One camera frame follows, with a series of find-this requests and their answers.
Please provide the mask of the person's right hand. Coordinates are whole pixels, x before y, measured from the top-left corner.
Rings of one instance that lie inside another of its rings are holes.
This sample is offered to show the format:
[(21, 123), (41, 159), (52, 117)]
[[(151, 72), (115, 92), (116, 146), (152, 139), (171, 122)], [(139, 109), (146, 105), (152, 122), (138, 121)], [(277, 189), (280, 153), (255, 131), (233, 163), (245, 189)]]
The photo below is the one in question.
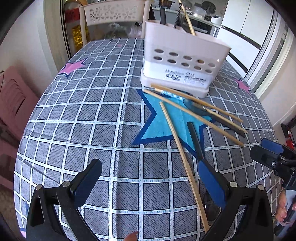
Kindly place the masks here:
[(286, 201), (285, 189), (283, 189), (278, 197), (278, 206), (275, 214), (275, 219), (283, 226), (287, 224), (284, 222), (287, 217)]

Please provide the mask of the person's left hand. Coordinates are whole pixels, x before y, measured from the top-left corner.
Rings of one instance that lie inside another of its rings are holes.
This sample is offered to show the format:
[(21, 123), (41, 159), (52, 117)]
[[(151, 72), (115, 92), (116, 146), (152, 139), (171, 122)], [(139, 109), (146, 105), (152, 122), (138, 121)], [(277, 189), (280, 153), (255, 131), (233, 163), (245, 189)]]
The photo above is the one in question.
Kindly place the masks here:
[(123, 241), (137, 241), (138, 231), (128, 234)]

